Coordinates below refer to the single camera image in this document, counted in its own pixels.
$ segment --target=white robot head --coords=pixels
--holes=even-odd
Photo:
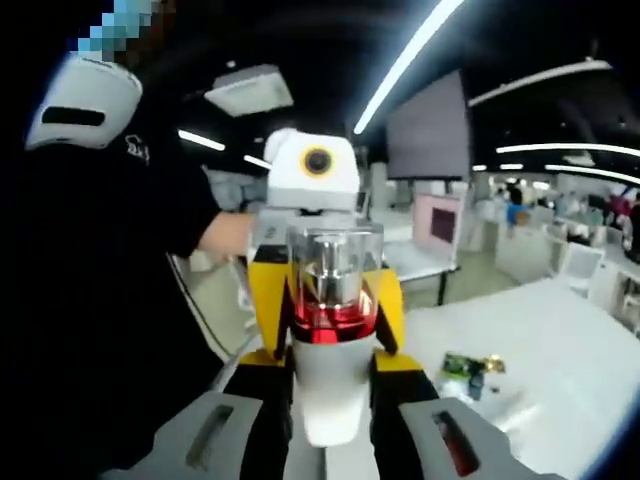
[[[36,111],[25,148],[52,143],[104,148],[133,117],[142,84],[100,52],[71,53]]]
[[[355,210],[360,177],[346,138],[278,130],[266,142],[264,159],[272,164],[267,182],[270,207]]]

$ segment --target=monitor screen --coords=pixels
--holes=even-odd
[[[453,72],[398,107],[387,121],[391,179],[466,179],[471,168],[467,101]]]
[[[456,231],[456,215],[447,210],[433,209],[431,217],[431,235],[447,243],[453,243]]]

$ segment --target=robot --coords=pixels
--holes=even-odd
[[[72,55],[35,114],[26,148],[104,148],[141,94],[129,72]],[[203,394],[165,424],[146,458],[104,477],[281,479],[297,402],[306,439],[320,451],[352,441],[360,413],[370,410],[364,427],[381,479],[559,479],[519,463],[502,432],[461,402],[439,399],[422,367],[401,353],[402,292],[382,259],[381,227],[354,215],[359,178],[349,142],[278,131],[265,160],[267,208],[248,254],[264,346],[239,359],[223,391]],[[311,470],[295,478],[325,478]]]

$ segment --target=floor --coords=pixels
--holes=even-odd
[[[517,285],[496,270],[492,253],[460,252],[458,255],[460,270],[449,276],[445,303],[468,300]],[[204,335],[216,353],[227,357],[225,353],[235,352],[246,340],[245,323],[252,318],[251,313],[238,307],[237,287],[229,268],[222,266],[214,271],[188,275],[187,284],[204,316],[204,322],[200,322]],[[437,278],[423,284],[403,285],[403,291],[405,309],[432,307],[438,296]]]

